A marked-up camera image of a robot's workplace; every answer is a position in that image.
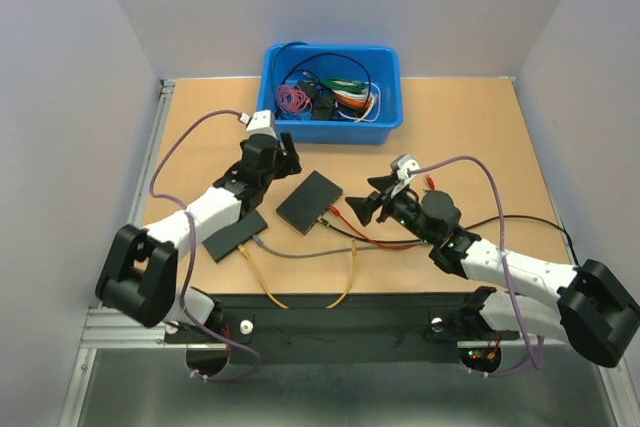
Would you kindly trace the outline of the large black network switch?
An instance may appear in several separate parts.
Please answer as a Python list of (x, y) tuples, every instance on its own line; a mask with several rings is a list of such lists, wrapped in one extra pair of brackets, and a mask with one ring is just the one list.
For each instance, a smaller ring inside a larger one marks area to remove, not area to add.
[(250, 241), (267, 228), (265, 219), (259, 212), (253, 211), (203, 240), (202, 246), (213, 261), (218, 263), (233, 253), (239, 245)]

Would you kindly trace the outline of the small black network switch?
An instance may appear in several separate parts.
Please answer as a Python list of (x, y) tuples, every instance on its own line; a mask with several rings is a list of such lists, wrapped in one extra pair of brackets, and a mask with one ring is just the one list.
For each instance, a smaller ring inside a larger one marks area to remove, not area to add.
[(306, 235), (342, 194), (341, 187), (313, 171), (276, 208), (276, 214), (297, 232)]

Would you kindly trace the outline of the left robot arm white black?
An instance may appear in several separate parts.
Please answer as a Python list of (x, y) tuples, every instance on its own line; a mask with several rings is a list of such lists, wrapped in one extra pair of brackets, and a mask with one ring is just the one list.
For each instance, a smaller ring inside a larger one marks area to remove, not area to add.
[(293, 137), (254, 133), (240, 143), (241, 159), (191, 204), (170, 216), (115, 234), (95, 293), (145, 327), (184, 323), (199, 340), (215, 339), (223, 318), (207, 294), (177, 285), (185, 255), (213, 234), (255, 210), (274, 180), (301, 172)]

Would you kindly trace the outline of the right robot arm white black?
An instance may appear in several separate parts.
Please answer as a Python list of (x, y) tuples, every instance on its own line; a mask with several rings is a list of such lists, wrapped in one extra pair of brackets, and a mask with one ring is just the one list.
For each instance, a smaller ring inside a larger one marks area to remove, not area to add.
[(392, 218), (431, 245), (429, 256), (441, 271), (503, 288), (461, 311), (466, 334), (482, 337), (525, 323), (534, 335), (566, 342), (596, 365), (619, 364), (639, 329), (639, 304), (605, 264), (558, 264), (503, 250), (461, 226), (447, 193), (418, 196), (399, 187), (394, 175), (369, 183), (368, 196), (346, 200), (362, 225)]

